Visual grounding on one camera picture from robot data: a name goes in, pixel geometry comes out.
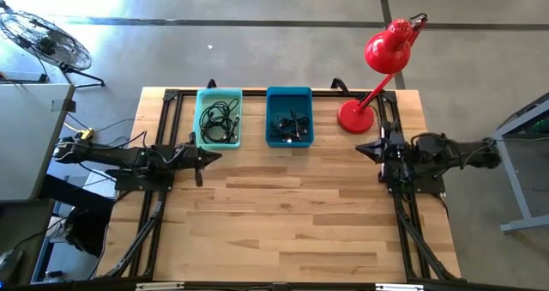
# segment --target lamp arm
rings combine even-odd
[[[410,38],[408,38],[408,43],[410,46],[413,45],[415,40],[418,38],[419,33],[421,32],[421,29],[423,29],[424,25],[427,23],[427,17],[421,16],[421,18],[414,22],[413,24],[413,33],[410,35]],[[383,88],[389,84],[389,82],[393,79],[393,76],[395,74],[390,74],[385,76],[382,81],[368,94],[366,97],[362,98],[359,103],[359,110],[364,110],[368,104],[374,99],[374,97],[379,94],[383,90]]]

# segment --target teal plastic bin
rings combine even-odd
[[[212,106],[217,101],[224,101],[229,104],[233,99],[238,99],[238,105],[231,112],[230,118],[234,120],[237,115],[240,117],[235,133],[237,139],[233,139],[233,143],[206,143],[202,139],[202,133],[200,129],[200,116],[202,112],[209,106]],[[195,121],[192,125],[192,130],[196,133],[196,145],[203,149],[237,149],[240,146],[240,136],[242,135],[242,89],[241,88],[205,88],[199,89],[196,93],[196,107],[195,107]],[[212,129],[212,137],[215,133],[223,135],[223,130]]]
[[[279,137],[271,136],[271,122],[276,123],[279,115],[289,117],[290,108],[298,115],[309,118],[308,133],[300,141],[283,142]],[[270,87],[267,88],[267,120],[265,141],[272,148],[308,148],[315,140],[312,118],[312,90],[307,87]]]

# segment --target red desk lamp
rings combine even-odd
[[[364,58],[372,69],[387,76],[361,100],[350,100],[341,106],[337,122],[350,133],[366,132],[374,123],[374,113],[368,104],[400,72],[410,59],[410,48],[427,23],[427,15],[392,21],[386,30],[371,37],[364,48]]]

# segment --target electric fan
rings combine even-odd
[[[40,63],[45,61],[58,67],[68,82],[70,80],[67,73],[76,73],[99,81],[78,85],[77,88],[105,86],[98,77],[81,72],[91,67],[92,59],[84,45],[70,34],[39,16],[12,10],[4,0],[0,0],[0,8],[4,9],[0,14],[0,29],[3,34],[34,55]]]

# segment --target wooden table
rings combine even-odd
[[[147,144],[154,143],[165,90],[142,91],[132,136],[147,130]],[[400,90],[396,95],[407,139],[425,131],[419,93]],[[264,136],[265,98],[244,97],[240,148],[219,151],[223,157],[203,172],[203,187],[195,187],[194,171],[177,173],[154,279],[404,281],[392,197],[377,182],[379,166],[354,150],[378,138],[377,124],[363,135],[344,132],[335,114],[346,100],[314,99],[316,135],[309,149],[271,149]],[[178,142],[188,140],[195,101],[184,98]],[[99,274],[112,268],[135,238],[142,199],[143,193],[132,192],[115,206]],[[419,195],[418,205],[426,242],[459,276],[442,204]],[[142,267],[148,242],[143,251]],[[415,248],[412,254],[419,273]]]

